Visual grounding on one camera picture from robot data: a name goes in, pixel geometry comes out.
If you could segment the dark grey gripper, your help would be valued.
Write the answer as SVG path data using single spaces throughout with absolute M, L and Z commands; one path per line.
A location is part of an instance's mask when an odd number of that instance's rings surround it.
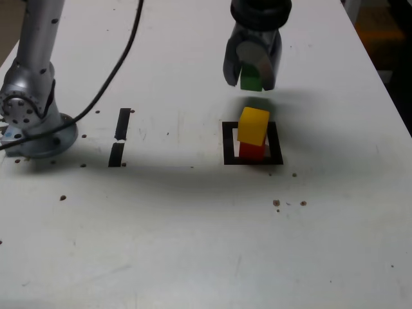
M 223 61 L 223 75 L 227 84 L 237 85 L 241 64 L 246 64 L 257 71 L 263 90 L 273 90 L 281 53 L 282 40 L 278 29 L 260 32 L 236 23 L 227 42 Z

